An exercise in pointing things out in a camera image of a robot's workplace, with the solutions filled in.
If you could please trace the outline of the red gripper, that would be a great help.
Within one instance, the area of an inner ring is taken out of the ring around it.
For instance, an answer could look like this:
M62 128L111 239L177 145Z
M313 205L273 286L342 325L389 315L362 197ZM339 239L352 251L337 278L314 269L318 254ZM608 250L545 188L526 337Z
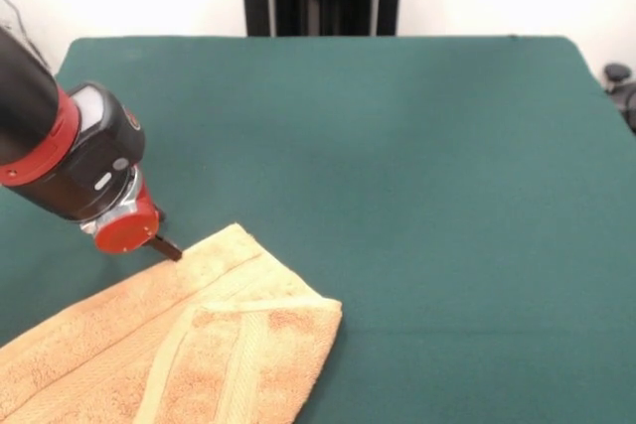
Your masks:
M165 212L155 207L145 181L136 178L123 199L95 222L93 240L106 253L124 253L143 246L152 238L152 248L165 258L179 261L183 251L168 238L157 234Z

